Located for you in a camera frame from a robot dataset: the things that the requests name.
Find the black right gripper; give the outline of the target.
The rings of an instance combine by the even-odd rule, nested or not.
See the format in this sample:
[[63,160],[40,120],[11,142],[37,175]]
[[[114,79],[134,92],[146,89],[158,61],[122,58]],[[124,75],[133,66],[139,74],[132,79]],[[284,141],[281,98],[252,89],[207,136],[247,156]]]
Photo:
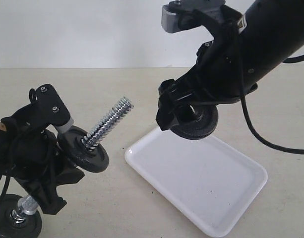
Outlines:
[[156,122],[162,131],[178,124],[182,106],[234,104],[243,93],[254,89],[257,42],[247,37],[216,39],[199,48],[195,65],[177,79],[159,86]]

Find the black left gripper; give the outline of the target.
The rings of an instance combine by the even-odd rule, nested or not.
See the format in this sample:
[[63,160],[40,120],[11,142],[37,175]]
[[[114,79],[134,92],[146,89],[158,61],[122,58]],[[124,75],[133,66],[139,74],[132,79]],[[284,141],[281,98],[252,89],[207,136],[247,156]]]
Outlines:
[[15,179],[47,215],[56,215],[67,204],[57,188],[76,184],[85,176],[68,160],[48,130],[35,135],[8,130],[5,162],[5,184]]

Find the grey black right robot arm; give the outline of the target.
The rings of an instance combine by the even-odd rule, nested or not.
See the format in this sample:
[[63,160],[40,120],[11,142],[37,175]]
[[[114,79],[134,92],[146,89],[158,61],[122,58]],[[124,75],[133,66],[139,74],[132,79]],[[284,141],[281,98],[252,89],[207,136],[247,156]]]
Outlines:
[[241,93],[304,45],[304,0],[257,0],[245,13],[223,0],[172,1],[163,7],[168,33],[205,27],[213,36],[201,45],[195,65],[159,88],[156,121],[162,130],[194,121],[180,109],[233,104]]

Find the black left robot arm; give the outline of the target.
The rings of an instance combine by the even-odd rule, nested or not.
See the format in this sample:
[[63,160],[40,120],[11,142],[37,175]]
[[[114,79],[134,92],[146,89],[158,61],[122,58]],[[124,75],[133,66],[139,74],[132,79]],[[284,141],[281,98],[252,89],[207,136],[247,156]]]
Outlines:
[[33,132],[28,125],[18,128],[10,121],[0,122],[0,174],[14,178],[47,215],[56,215],[67,204],[57,187],[85,176],[66,157],[53,132]]

